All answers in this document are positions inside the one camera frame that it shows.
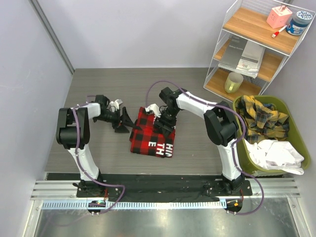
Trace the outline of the red black plaid shirt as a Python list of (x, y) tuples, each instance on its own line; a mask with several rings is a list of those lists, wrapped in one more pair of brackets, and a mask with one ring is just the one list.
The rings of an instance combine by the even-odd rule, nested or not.
[(145, 108), (140, 107), (135, 128), (132, 129), (129, 140), (130, 152), (135, 154), (171, 158), (174, 150), (175, 131), (168, 137), (154, 127), (155, 115), (146, 114)]

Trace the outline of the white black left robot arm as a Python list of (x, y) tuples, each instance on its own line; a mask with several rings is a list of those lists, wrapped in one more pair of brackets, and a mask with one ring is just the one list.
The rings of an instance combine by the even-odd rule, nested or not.
[(90, 120), (108, 122), (116, 133), (129, 133), (129, 127), (136, 127), (121, 104), (120, 99), (95, 95), (90, 102), (58, 111), (56, 141), (72, 155), (80, 171), (80, 181), (73, 183), (78, 197), (100, 197), (108, 187), (89, 149)]

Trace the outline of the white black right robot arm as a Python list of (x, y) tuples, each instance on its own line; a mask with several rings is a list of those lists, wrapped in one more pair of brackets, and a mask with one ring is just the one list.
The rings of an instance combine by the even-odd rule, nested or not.
[(229, 195), (239, 192), (244, 175), (240, 171), (234, 144), (237, 141), (238, 124), (230, 106), (224, 101), (209, 102), (195, 97), (188, 91), (172, 91), (169, 87), (161, 90), (159, 97), (166, 107), (161, 112), (154, 111), (154, 127), (166, 138), (175, 130), (177, 115), (181, 110), (202, 118), (210, 141), (217, 145), (220, 153), (223, 189)]

